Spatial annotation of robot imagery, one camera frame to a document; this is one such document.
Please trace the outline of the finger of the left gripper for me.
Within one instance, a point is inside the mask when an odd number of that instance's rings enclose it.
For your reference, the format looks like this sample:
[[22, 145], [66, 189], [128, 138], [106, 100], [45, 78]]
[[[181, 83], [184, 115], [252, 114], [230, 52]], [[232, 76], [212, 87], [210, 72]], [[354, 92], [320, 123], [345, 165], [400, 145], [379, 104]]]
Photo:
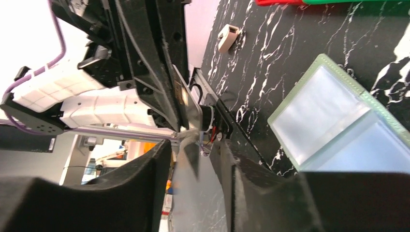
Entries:
[[158, 0], [157, 7], [171, 62], [183, 77], [189, 77], [185, 4], [181, 0]]
[[117, 0], [117, 11], [124, 29], [148, 69], [149, 79], [138, 82], [150, 87], [150, 95], [139, 91], [140, 99], [163, 116], [174, 131], [181, 127], [181, 113], [174, 95], [171, 60], [155, 0]]

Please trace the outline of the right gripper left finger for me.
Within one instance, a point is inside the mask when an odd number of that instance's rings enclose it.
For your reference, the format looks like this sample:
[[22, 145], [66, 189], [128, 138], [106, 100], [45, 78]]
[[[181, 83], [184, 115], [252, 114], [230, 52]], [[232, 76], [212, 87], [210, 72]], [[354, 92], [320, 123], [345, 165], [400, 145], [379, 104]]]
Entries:
[[38, 177], [0, 179], [3, 232], [156, 232], [160, 227], [172, 146], [87, 182], [61, 186]]

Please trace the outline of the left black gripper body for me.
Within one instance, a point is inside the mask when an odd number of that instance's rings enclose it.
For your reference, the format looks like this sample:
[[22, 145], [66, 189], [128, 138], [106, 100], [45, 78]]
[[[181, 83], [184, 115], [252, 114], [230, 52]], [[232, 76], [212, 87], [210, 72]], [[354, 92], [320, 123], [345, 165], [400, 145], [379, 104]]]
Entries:
[[53, 0], [53, 13], [87, 35], [86, 53], [77, 68], [107, 88], [121, 91], [135, 88], [135, 81], [124, 76], [118, 49], [104, 4], [107, 0]]

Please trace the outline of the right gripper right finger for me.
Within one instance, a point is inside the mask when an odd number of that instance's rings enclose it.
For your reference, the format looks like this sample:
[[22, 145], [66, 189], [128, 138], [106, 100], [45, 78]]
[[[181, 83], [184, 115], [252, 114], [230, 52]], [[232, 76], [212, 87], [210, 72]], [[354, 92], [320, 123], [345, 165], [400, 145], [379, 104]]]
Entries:
[[300, 172], [278, 176], [230, 141], [209, 156], [220, 181], [230, 232], [407, 232], [410, 176]]

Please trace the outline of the green card holder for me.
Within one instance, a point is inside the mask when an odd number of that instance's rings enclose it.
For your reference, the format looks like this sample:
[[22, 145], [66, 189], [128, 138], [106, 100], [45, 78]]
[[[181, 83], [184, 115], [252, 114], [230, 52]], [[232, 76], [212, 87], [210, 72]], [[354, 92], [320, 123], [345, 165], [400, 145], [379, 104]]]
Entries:
[[410, 171], [409, 131], [325, 54], [267, 123], [299, 172]]

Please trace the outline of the red bin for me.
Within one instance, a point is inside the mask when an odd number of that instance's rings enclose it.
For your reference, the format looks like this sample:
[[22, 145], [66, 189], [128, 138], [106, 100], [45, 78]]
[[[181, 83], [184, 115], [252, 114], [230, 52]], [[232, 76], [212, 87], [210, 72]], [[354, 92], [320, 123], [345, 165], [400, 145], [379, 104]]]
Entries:
[[303, 0], [255, 0], [258, 6], [273, 6], [273, 5], [305, 5]]

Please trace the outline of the black credit card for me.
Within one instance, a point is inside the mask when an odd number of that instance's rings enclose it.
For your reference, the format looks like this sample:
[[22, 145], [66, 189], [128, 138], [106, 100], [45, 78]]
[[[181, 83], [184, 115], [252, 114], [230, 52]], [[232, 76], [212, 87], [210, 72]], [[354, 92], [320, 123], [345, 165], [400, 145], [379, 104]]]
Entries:
[[174, 93], [178, 104], [178, 112], [181, 118], [181, 126], [185, 129], [202, 128], [203, 112], [200, 105], [193, 98], [187, 84], [176, 65], [172, 65], [172, 77]]

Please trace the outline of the green bin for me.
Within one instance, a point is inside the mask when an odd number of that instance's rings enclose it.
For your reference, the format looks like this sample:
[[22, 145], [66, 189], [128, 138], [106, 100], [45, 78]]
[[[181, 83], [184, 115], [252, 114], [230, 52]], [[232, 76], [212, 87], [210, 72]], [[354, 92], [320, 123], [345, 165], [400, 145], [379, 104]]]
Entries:
[[351, 2], [373, 2], [373, 1], [399, 1], [399, 0], [302, 0], [303, 3], [308, 5], [324, 5], [324, 4], [337, 4], [337, 3], [351, 3]]

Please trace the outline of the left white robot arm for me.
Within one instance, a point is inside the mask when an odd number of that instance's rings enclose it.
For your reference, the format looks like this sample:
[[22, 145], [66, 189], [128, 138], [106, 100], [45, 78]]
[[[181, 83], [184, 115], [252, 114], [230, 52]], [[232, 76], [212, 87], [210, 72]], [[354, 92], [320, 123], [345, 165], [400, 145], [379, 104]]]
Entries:
[[188, 128], [186, 0], [50, 0], [61, 52], [22, 67], [0, 107], [24, 132], [96, 124]]

